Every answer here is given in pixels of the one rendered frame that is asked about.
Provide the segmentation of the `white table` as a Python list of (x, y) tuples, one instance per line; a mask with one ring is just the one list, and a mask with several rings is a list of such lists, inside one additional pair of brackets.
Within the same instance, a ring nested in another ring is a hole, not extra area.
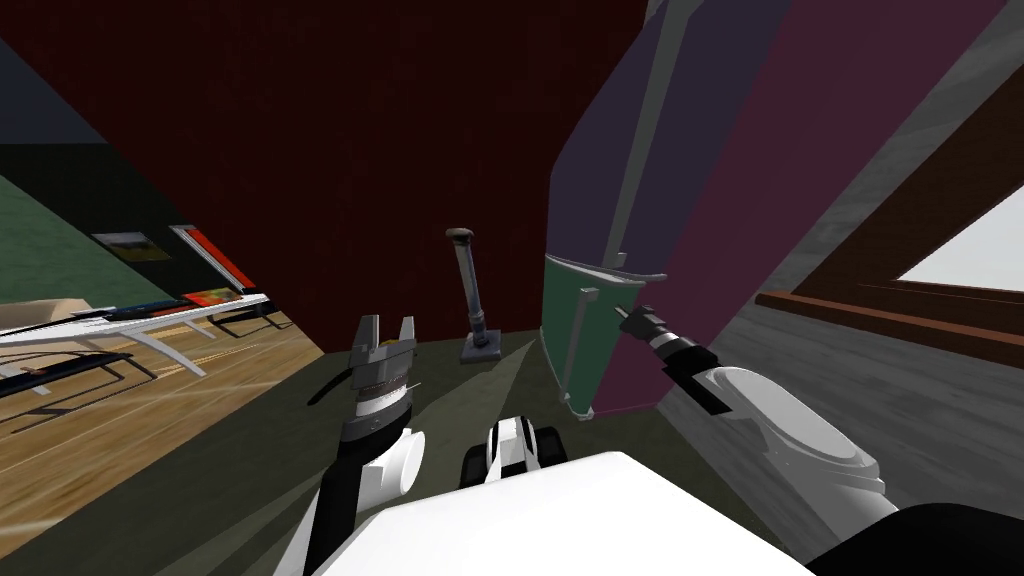
[(198, 365), (176, 349), (148, 335), (148, 331), (176, 324), (186, 324), (195, 331), (208, 338), (213, 338), (212, 334), (204, 329), (200, 329), (194, 321), (201, 317), (221, 312), (262, 304), (268, 300), (269, 298), (265, 294), (254, 294), (212, 306), (188, 308), (154, 318), (117, 322), (89, 319), (45, 328), (36, 328), (19, 332), (18, 334), (15, 334), (14, 330), (0, 332), (0, 349), (57, 342), (75, 342), (86, 345), (92, 340), (101, 337), (121, 337), (148, 346), (165, 355), (195, 375), (204, 377), (206, 373)]

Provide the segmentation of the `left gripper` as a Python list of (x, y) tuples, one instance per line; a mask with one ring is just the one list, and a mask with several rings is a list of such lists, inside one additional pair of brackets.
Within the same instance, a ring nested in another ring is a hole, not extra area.
[(415, 318), (402, 319), (398, 341), (379, 344), (379, 316), (362, 316), (348, 363), (350, 387), (358, 397), (380, 397), (406, 383), (417, 345)]

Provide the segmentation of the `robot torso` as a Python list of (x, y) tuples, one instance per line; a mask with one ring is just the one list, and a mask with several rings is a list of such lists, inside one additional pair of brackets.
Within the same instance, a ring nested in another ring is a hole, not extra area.
[(812, 573), (611, 451), (382, 510), (312, 576)]

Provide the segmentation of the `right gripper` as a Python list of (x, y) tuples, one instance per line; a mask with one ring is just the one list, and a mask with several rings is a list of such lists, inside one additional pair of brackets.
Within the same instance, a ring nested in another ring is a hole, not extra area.
[(622, 333), (646, 342), (652, 347), (658, 346), (652, 344), (652, 341), (668, 333), (666, 323), (654, 315), (650, 306), (641, 305), (633, 311), (614, 306), (614, 312), (621, 317), (618, 329)]

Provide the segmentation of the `black low bench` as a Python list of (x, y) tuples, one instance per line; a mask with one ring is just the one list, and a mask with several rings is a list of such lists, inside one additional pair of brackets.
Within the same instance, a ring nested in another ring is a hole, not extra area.
[[(88, 351), (88, 352), (57, 351), (57, 352), (43, 352), (35, 355), (30, 355), (27, 357), (27, 359), (38, 359), (46, 356), (69, 356), (69, 359), (41, 368), (32, 368), (32, 367), (25, 368), (16, 375), (4, 376), (3, 378), (0, 378), (0, 400), (14, 396), (15, 394), (19, 394), (26, 390), (35, 390), (36, 388), (46, 387), (56, 381), (63, 380), (96, 369), (103, 370), (104, 372), (112, 375), (114, 379), (110, 382), (105, 382), (100, 385), (78, 392), (76, 394), (67, 396), (65, 398), (59, 398), (57, 400), (48, 402), (46, 404), (32, 408), (30, 410), (23, 411), (20, 413), (0, 419), (0, 424), (5, 424), (7, 422), (26, 416), (41, 417), (41, 420), (13, 429), (11, 430), (11, 434), (17, 434), (31, 428), (35, 428), (37, 426), (48, 423), (49, 421), (52, 421), (67, 414), (97, 404), (114, 396), (118, 396), (128, 390), (132, 390), (134, 388), (147, 384), (148, 382), (155, 381), (158, 378), (156, 374), (154, 374), (147, 368), (139, 364), (134, 359), (134, 355), (131, 353), (118, 353), (118, 352), (104, 352), (104, 351)], [(125, 377), (111, 368), (111, 365), (117, 362), (127, 363), (128, 365), (141, 371), (147, 378), (139, 383), (127, 386), (123, 389), (113, 390), (104, 396), (96, 397), (91, 401), (84, 402), (73, 407), (61, 407), (62, 403), (71, 401), (75, 398), (79, 398), (84, 395), (89, 395), (94, 390), (103, 389), (113, 384), (124, 382)]]

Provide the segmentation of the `green panel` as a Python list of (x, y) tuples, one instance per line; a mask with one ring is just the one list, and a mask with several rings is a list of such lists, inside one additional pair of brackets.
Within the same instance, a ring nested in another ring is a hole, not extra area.
[(621, 317), (614, 312), (614, 306), (631, 311), (643, 287), (665, 280), (665, 274), (633, 274), (550, 254), (545, 256), (540, 336), (558, 386), (579, 290), (587, 287), (599, 289), (599, 297), (587, 308), (569, 387), (570, 404), (575, 410), (574, 414), (571, 413), (578, 419), (586, 421), (594, 417), (592, 403), (621, 335)]

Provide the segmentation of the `grey framed picture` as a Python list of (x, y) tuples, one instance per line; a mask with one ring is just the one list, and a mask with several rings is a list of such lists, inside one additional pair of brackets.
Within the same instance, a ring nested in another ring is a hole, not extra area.
[(125, 262), (158, 262), (171, 259), (165, 250), (139, 232), (96, 233), (91, 237)]

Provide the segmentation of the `brown framed window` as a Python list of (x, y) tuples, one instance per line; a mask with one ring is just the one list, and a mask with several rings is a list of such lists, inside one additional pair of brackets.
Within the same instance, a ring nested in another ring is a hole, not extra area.
[(1024, 369), (1024, 65), (797, 288), (755, 300)]

